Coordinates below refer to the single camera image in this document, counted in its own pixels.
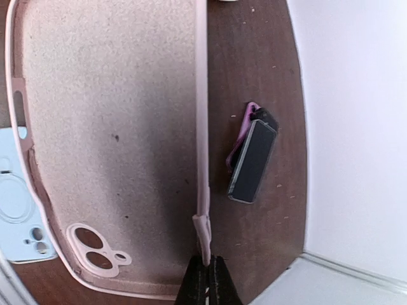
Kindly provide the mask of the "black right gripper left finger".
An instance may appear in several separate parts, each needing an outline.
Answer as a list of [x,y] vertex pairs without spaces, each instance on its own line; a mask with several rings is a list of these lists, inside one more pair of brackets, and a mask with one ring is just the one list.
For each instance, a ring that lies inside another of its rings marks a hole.
[[207,296],[207,268],[200,255],[194,255],[188,264],[175,305],[205,305]]

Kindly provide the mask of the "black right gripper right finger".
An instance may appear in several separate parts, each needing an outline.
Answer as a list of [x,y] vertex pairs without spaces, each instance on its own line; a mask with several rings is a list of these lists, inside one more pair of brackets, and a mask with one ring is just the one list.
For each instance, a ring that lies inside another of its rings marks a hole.
[[221,256],[211,257],[208,276],[210,305],[243,305]]

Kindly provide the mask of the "black-screen phone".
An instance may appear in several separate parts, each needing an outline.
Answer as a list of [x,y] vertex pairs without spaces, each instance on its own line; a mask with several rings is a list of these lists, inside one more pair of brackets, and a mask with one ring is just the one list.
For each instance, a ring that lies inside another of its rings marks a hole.
[[231,200],[251,204],[256,199],[277,132],[260,119],[252,122],[228,188]]

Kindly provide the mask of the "light blue phone case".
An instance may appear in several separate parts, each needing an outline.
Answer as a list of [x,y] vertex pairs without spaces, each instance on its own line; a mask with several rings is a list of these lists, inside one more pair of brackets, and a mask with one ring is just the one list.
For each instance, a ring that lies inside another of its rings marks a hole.
[[1,129],[1,251],[15,264],[57,257],[25,182],[10,127]]

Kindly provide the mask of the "pink phone case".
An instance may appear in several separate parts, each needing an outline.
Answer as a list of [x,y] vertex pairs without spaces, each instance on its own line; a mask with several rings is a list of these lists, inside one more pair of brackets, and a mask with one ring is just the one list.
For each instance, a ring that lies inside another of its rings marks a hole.
[[207,239],[207,3],[11,1],[5,76],[17,150],[71,275],[174,300]]

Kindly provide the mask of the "purple phone bottom of stack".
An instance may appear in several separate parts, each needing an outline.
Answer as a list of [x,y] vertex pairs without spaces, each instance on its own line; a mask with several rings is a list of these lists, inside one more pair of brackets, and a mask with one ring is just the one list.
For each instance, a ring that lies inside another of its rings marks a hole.
[[233,145],[233,149],[231,150],[231,153],[229,153],[228,157],[226,158],[226,166],[228,167],[229,172],[232,172],[233,169],[235,168],[236,162],[234,160],[236,159],[236,157],[235,157],[236,152],[238,151],[239,147],[242,145],[242,142],[244,141],[247,131],[251,125],[250,115],[252,113],[254,113],[257,109],[259,109],[259,105],[255,102],[249,102],[246,106],[237,140],[236,140],[235,144]]

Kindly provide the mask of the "dark phone middle of stack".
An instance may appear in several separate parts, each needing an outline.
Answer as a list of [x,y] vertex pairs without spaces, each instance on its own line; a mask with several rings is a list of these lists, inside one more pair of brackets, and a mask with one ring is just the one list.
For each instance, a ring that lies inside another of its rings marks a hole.
[[266,123],[270,128],[272,128],[276,132],[279,130],[278,122],[269,113],[269,111],[267,109],[265,109],[264,107],[260,107],[250,114],[251,121],[254,121],[257,119]]

